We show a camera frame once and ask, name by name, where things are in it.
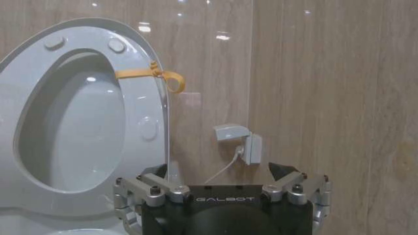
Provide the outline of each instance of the robotic hand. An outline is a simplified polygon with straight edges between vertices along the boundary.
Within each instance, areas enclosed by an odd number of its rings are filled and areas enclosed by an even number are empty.
[[[136,179],[116,179],[115,213],[129,235],[311,235],[330,213],[327,176],[307,178],[270,163],[275,183],[182,186],[164,180],[167,165]]]

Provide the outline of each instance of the marble wall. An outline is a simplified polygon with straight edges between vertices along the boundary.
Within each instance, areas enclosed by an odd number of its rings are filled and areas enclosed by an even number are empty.
[[[418,2],[254,1],[250,128],[334,182],[323,234],[418,233]]]

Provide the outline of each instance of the toilet lid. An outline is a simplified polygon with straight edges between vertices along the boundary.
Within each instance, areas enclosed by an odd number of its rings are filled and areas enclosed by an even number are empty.
[[[155,52],[136,31],[97,18],[55,25],[7,56],[0,63],[0,208],[60,216],[108,212],[113,209],[115,179],[133,178],[144,168],[167,163],[168,98],[160,79],[96,82],[83,91],[73,89],[80,98],[67,90],[45,88],[53,77],[59,80],[75,68],[92,66],[99,71],[97,64],[108,63],[107,72],[145,69],[151,61],[157,61]],[[97,79],[88,73],[75,74],[85,75],[85,82]],[[52,93],[57,96],[45,101]],[[48,102],[53,109],[36,108]],[[45,134],[44,125],[55,122],[65,122],[64,127],[61,124],[60,131]],[[55,138],[43,140],[53,148],[47,149],[47,160],[36,152],[37,138],[45,136]],[[43,180],[36,174],[48,167],[48,180]]]

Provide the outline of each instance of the toilet bowl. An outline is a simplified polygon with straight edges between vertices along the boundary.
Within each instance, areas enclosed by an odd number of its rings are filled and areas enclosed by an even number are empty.
[[[76,19],[28,39],[0,63],[0,234],[124,234],[112,184],[168,162],[161,79],[136,31]]]

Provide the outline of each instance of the toilet seat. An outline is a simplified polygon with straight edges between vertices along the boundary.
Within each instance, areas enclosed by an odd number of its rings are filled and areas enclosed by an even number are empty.
[[[0,208],[57,216],[101,214],[113,209],[112,184],[168,161],[167,90],[160,79],[117,80],[123,94],[124,135],[120,160],[92,188],[61,190],[40,182],[19,160],[19,139],[32,100],[48,72],[79,53],[105,57],[113,71],[148,68],[156,55],[139,34],[105,19],[64,22],[33,36],[0,63]]]

